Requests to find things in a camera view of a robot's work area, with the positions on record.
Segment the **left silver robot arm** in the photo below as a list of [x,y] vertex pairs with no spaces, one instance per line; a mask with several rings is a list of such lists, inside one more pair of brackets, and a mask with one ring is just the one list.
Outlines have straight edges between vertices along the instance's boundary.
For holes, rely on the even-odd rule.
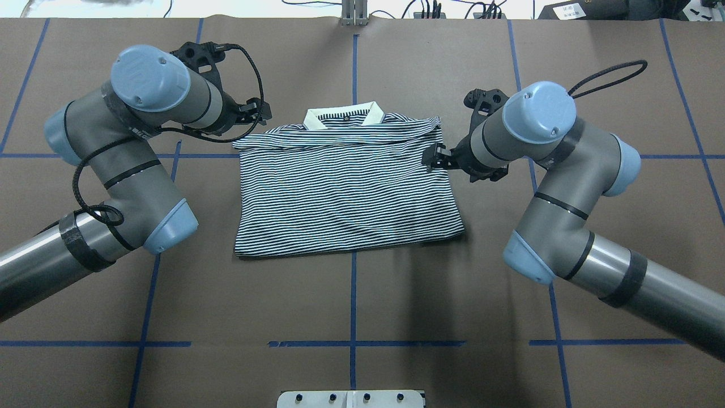
[[47,119],[44,136],[75,167],[78,209],[2,254],[2,321],[144,248],[160,254],[198,228],[148,140],[169,131],[213,143],[234,126],[271,118],[263,95],[237,103],[217,64],[238,44],[184,43],[172,52],[134,45],[110,78]]

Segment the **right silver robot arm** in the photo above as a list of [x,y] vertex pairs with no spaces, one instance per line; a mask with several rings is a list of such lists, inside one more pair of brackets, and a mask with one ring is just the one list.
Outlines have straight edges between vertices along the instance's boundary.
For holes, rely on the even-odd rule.
[[497,181],[531,158],[545,170],[504,250],[505,263],[531,281],[555,278],[590,292],[710,356],[723,360],[723,295],[585,226],[601,196],[626,191],[642,160],[634,147],[577,115],[567,90],[551,81],[475,103],[469,133],[448,149],[435,143],[422,165],[460,169],[471,182]]

